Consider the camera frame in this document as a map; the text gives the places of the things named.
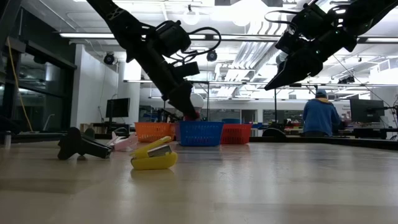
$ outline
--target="yellow cable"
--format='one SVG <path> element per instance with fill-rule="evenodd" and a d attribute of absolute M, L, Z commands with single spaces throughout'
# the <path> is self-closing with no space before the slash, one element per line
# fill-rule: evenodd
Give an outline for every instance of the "yellow cable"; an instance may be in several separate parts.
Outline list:
<path fill-rule="evenodd" d="M 27 123 L 29 124 L 30 131 L 33 132 L 32 125 L 30 124 L 29 118 L 27 117 L 24 101 L 22 100 L 22 95 L 21 95 L 21 93 L 19 91 L 17 72 L 15 71 L 14 59 L 12 59 L 10 38 L 7 38 L 7 42 L 8 42 L 8 52 L 10 54 L 10 59 L 11 59 L 12 72 L 14 73 L 14 78 L 15 78 L 15 86 L 17 86 L 17 90 L 18 90 L 18 94 L 19 94 L 19 100 L 21 101 L 22 109 L 24 110 L 25 118 L 27 120 Z"/>

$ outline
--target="yellow stapler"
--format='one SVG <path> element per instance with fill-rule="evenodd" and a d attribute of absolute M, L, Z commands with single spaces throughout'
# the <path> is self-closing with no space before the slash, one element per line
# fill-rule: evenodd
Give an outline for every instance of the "yellow stapler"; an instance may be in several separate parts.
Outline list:
<path fill-rule="evenodd" d="M 172 152 L 169 145 L 162 146 L 169 140 L 171 140 L 171 137 L 166 136 L 131 153 L 133 168 L 136 170 L 151 170 L 172 167 L 177 161 L 177 153 Z"/>

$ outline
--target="yellow object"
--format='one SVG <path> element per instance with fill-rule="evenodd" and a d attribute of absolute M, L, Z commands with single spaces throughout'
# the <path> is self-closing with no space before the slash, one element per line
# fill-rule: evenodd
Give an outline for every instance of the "yellow object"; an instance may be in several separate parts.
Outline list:
<path fill-rule="evenodd" d="M 172 167 L 177 162 L 177 153 L 175 152 L 168 153 L 164 156 L 148 156 L 148 150 L 159 147 L 169 140 L 171 140 L 171 137 L 166 136 L 156 142 L 152 142 L 140 149 L 137 149 L 135 152 L 130 154 L 130 156 L 134 157 L 131 159 L 131 165 L 135 170 L 168 169 L 169 167 Z"/>
<path fill-rule="evenodd" d="M 170 141 L 172 138 L 169 136 L 163 137 L 157 141 L 154 141 L 142 148 L 137 149 L 135 152 L 131 153 L 130 156 L 135 157 L 136 159 L 143 159 L 143 158 L 148 158 L 148 153 L 147 151 L 149 149 L 153 149 L 156 147 L 159 147 L 163 145 L 164 143 Z"/>
<path fill-rule="evenodd" d="M 8 53 L 9 53 L 10 59 L 11 59 L 12 72 L 13 72 L 13 74 L 14 74 L 15 85 L 17 86 L 18 95 L 19 95 L 19 100 L 21 101 L 22 110 L 24 111 L 24 115 L 25 115 L 27 124 L 29 125 L 29 129 L 30 129 L 30 131 L 33 132 L 32 125 L 30 124 L 30 120 L 29 120 L 29 118 L 28 118 L 28 116 L 27 116 L 27 113 L 26 113 L 26 110 L 25 110 L 24 100 L 22 99 L 21 93 L 20 93 L 20 91 L 19 91 L 19 84 L 18 84 L 17 73 L 16 73 L 16 71 L 15 71 L 14 59 L 12 58 L 12 51 L 11 51 L 10 38 L 7 38 L 7 43 L 8 43 Z"/>
<path fill-rule="evenodd" d="M 168 169 L 177 162 L 177 153 L 172 152 L 165 156 L 148 157 L 145 159 L 131 159 L 135 170 Z"/>

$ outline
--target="basket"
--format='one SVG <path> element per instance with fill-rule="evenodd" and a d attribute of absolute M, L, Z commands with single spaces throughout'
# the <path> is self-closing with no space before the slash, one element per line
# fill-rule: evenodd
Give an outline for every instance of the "basket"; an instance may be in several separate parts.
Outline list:
<path fill-rule="evenodd" d="M 174 138 L 174 124 L 137 122 L 136 134 L 139 142 L 154 142 L 165 136 Z"/>
<path fill-rule="evenodd" d="M 223 122 L 180 121 L 175 123 L 175 133 L 182 146 L 218 146 L 223 126 Z"/>
<path fill-rule="evenodd" d="M 249 143 L 252 124 L 224 124 L 222 144 Z"/>

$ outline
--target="blue jacket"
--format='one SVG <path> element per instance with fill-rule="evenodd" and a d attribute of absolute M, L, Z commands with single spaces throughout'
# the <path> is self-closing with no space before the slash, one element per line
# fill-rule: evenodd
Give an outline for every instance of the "blue jacket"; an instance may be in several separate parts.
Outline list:
<path fill-rule="evenodd" d="M 332 136 L 333 125 L 340 124 L 340 116 L 333 103 L 326 98 L 312 99 L 307 102 L 303 113 L 304 132 L 321 131 Z"/>

